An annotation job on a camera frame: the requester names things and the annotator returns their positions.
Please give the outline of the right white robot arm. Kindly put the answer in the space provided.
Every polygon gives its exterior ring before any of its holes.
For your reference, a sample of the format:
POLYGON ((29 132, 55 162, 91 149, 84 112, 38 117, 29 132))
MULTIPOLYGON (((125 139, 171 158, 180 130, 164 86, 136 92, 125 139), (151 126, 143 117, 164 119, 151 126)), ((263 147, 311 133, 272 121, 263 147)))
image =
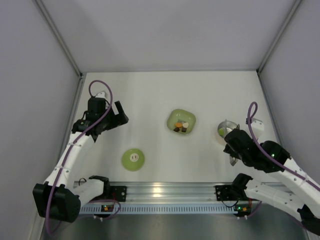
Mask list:
POLYGON ((240 129, 232 130, 224 140, 225 153, 280 181, 291 191, 276 190, 240 173, 230 186, 230 192, 237 199, 247 197, 267 203, 294 217, 309 232, 320 234, 320 186, 297 165, 288 151, 270 140, 256 144, 240 129))

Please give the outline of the metal tongs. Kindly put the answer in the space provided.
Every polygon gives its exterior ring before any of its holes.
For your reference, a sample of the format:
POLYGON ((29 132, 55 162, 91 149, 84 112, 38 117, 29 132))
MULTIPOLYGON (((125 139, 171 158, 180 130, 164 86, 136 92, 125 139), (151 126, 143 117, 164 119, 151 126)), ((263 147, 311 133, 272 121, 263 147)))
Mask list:
POLYGON ((226 141, 223 152, 228 154, 229 163, 234 166, 238 162, 239 154, 233 149, 233 145, 236 142, 236 134, 240 130, 240 125, 229 120, 225 120, 222 123, 222 128, 224 130, 223 138, 226 141))

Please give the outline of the steel bowl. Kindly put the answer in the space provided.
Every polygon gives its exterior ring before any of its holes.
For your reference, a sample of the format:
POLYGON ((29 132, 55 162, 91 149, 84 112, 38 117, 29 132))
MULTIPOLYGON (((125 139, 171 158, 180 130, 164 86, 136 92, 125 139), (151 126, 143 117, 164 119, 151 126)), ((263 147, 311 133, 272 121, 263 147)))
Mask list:
POLYGON ((215 132, 215 138, 217 140, 217 142, 220 144, 220 145, 225 145, 226 142, 225 142, 225 137, 228 133, 230 133, 232 130, 234 129, 238 129, 239 128, 239 124, 233 122, 233 121, 230 121, 230 120, 224 120, 222 121, 218 126, 217 126, 217 129, 216 129, 216 132, 215 132), (224 136, 220 136, 218 134, 218 129, 220 128, 223 128, 224 129, 224 136))

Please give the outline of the green macaron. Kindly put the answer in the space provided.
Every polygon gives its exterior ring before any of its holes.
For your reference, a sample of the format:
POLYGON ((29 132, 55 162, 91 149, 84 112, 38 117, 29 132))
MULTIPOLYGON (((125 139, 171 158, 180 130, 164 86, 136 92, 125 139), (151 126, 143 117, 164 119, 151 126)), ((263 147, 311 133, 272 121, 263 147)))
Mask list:
POLYGON ((219 128, 219 129, 218 129, 218 134, 223 137, 224 134, 225 134, 224 129, 223 129, 223 128, 219 128))

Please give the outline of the orange macaron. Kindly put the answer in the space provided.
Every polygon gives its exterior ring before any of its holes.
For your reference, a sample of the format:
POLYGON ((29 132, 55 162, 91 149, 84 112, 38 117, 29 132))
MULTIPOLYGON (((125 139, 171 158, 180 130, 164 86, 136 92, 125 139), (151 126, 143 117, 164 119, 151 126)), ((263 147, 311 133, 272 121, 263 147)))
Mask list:
POLYGON ((183 124, 181 122, 176 122, 175 123, 175 127, 176 128, 181 128, 183 126, 183 124))

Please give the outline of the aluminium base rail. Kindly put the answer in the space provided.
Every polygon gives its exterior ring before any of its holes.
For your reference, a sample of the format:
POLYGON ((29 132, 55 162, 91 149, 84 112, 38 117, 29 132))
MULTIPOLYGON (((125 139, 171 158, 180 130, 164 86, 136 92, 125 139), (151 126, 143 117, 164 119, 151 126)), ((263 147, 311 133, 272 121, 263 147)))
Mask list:
POLYGON ((307 192, 293 188, 294 191, 280 183, 257 183, 247 189, 242 197, 231 192, 229 183, 165 183, 165 182, 112 182, 111 198, 127 204, 174 204, 174 203, 230 203, 254 201, 271 203, 275 199, 292 202, 294 199, 307 201, 307 192))

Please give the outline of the green round lid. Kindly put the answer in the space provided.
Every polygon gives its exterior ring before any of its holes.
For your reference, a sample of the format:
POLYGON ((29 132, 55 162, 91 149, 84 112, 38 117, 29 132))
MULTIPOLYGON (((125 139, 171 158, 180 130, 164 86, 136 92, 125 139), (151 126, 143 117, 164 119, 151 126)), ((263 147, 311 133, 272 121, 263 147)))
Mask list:
POLYGON ((144 166, 145 155, 138 148, 128 149, 122 155, 121 163, 126 170, 135 172, 144 166))

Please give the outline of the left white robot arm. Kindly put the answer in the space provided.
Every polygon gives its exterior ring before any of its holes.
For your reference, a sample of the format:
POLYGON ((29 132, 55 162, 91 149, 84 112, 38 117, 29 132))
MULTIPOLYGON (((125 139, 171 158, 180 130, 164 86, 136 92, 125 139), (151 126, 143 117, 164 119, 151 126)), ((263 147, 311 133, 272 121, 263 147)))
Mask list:
POLYGON ((37 183, 32 190, 40 217, 72 223, 81 207, 91 201, 125 201, 120 191, 110 185, 108 177, 93 175, 85 183, 74 186, 76 174, 98 136, 128 123, 120 101, 115 102, 115 107, 117 114, 104 97, 93 96, 88 100, 87 110, 72 126, 58 164, 44 183, 37 183))

